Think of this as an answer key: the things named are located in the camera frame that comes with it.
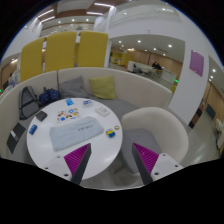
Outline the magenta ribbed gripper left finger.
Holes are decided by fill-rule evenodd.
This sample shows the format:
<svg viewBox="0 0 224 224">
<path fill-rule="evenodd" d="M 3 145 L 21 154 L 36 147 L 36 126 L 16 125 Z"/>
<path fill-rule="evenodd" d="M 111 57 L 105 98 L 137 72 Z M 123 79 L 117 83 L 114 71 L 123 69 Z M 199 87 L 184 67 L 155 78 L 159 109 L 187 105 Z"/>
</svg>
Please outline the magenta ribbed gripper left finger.
<svg viewBox="0 0 224 224">
<path fill-rule="evenodd" d="M 80 184 L 91 153 L 91 144 L 88 143 L 77 148 L 64 157 L 64 160 L 72 174 L 72 183 L 76 185 Z"/>
</svg>

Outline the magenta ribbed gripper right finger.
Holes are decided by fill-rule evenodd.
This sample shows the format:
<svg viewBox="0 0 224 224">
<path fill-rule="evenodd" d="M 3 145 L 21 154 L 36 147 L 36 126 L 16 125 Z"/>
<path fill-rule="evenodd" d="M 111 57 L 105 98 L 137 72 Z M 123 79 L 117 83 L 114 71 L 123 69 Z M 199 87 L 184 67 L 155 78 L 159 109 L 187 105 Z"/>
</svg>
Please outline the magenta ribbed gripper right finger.
<svg viewBox="0 0 224 224">
<path fill-rule="evenodd" d="M 147 185 L 152 183 L 153 180 L 151 177 L 151 172 L 158 160 L 159 155 L 137 143 L 132 143 L 132 154 L 143 184 Z"/>
</svg>

